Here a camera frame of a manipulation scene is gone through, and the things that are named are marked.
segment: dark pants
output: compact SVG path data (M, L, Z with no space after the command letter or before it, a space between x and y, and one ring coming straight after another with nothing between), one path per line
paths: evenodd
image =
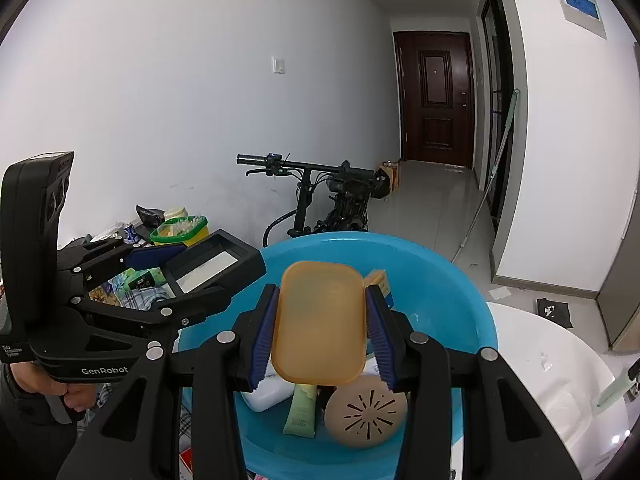
M76 425L57 423L46 399L22 391L8 365L0 376L0 478L54 480L76 442Z

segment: light switch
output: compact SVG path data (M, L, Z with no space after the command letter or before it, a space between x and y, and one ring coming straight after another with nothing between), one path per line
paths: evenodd
M284 59L272 57L271 62L273 64L274 74L284 74Z

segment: blue plastic basin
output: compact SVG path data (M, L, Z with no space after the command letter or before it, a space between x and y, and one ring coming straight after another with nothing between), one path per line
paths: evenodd
M347 264L366 276L385 269L395 309L407 314L416 330L448 348L477 352L497 348L494 320L469 279L443 257L419 245L372 233L327 233L287 240L262 250L267 274L236 295L229 308L185 329L180 350L195 348L236 316L255 307L266 283L280 284L290 264L300 260ZM185 391L186 403L191 391ZM462 436L462 407L454 390L452 437ZM335 443L318 425L314 439L282 434L289 412L284 401L262 413L252 412L236 394L242 450L248 469L271 480L391 479L396 470L402 430L381 446L354 450Z

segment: tiled floor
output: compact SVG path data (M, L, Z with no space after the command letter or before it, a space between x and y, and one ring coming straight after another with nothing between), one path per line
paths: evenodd
M369 203L369 229L398 236L428 247L447 259L458 250L476 212L482 193L470 171L439 164L407 161L402 164L400 189L386 200ZM494 300L489 251L494 243L489 209L484 205L476 227L456 265L471 279L487 301L534 312L537 298L569 303L571 330L598 354L617 375L639 354L619 356L608 351L607 336L595 300L509 287L506 298ZM630 420L640 413L640 400L628 404Z

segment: white table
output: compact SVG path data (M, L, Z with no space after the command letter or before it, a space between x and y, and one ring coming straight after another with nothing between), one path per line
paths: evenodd
M487 303L498 351L551 421L585 479L604 468L629 427L620 399L594 417L591 399L614 379L590 346L556 323L510 306ZM452 468L462 475L462 440L452 448ZM607 456L599 467L598 460Z

